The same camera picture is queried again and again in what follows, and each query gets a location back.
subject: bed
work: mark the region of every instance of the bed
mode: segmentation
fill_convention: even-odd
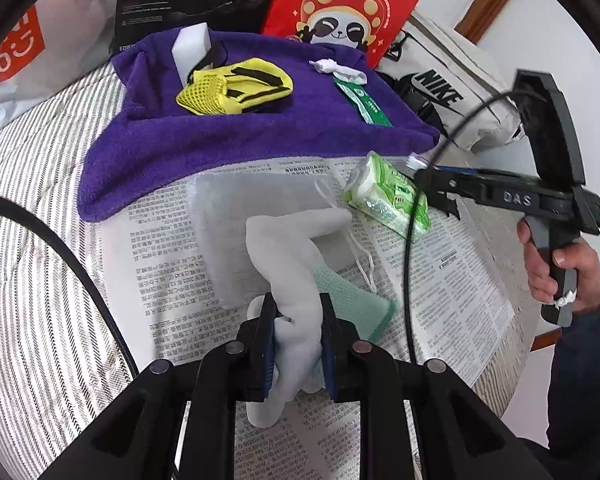
[[[78,218],[84,156],[122,106],[105,64],[0,131],[0,195],[35,213],[77,255],[105,300],[98,224]],[[443,160],[471,166],[451,150]],[[509,212],[467,203],[507,284],[515,317],[475,391],[502,415],[539,319]],[[0,218],[0,462],[37,478],[128,384],[130,374],[80,283],[47,246]]]

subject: panda cartoon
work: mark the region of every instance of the panda cartoon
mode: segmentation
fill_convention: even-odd
[[[303,43],[333,43],[366,52],[385,15],[382,0],[302,0],[296,36]]]

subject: nike logo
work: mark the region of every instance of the nike logo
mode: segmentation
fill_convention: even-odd
[[[444,108],[453,110],[451,108],[453,103],[464,100],[464,97],[433,69],[407,77],[411,77],[411,85],[418,92]]]

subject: newspaper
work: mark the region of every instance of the newspaper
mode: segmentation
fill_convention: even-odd
[[[360,160],[279,158],[206,173],[320,174],[330,176],[333,188],[342,193]],[[156,190],[101,224],[109,307],[140,369],[155,358],[174,364],[201,359],[234,338],[245,319],[246,305],[221,308],[208,276],[187,208],[187,189],[194,178]],[[497,348],[513,309],[482,235],[464,205],[458,206],[462,221],[430,210],[432,229],[414,244],[412,317],[418,361],[440,358],[472,385]],[[404,239],[363,214],[354,215],[352,231],[376,262],[378,294],[398,304],[380,345],[395,358],[408,360],[402,309]],[[355,265],[334,270],[366,287]],[[406,409],[411,421],[407,404]],[[412,427],[410,433],[415,452]],[[301,392],[266,430],[248,423],[245,405],[238,404],[238,479],[357,479],[359,448],[359,405],[333,404],[325,391]]]

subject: finger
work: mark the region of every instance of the finger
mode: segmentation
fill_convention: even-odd
[[[541,278],[549,276],[549,264],[542,259],[535,245],[531,242],[526,243],[523,247],[523,255],[527,273],[536,274]]]
[[[531,229],[524,219],[518,222],[516,230],[518,231],[518,240],[520,240],[521,244],[531,241]]]
[[[542,290],[538,290],[536,288],[529,289],[531,292],[531,297],[534,300],[539,301],[540,303],[552,304],[554,302],[554,297],[551,294],[547,294]]]
[[[537,289],[541,292],[545,292],[550,296],[553,296],[558,292],[558,283],[553,278],[541,278],[532,274],[529,276],[529,289]]]
[[[554,262],[562,269],[578,269],[583,274],[600,272],[598,254],[584,240],[554,251]]]

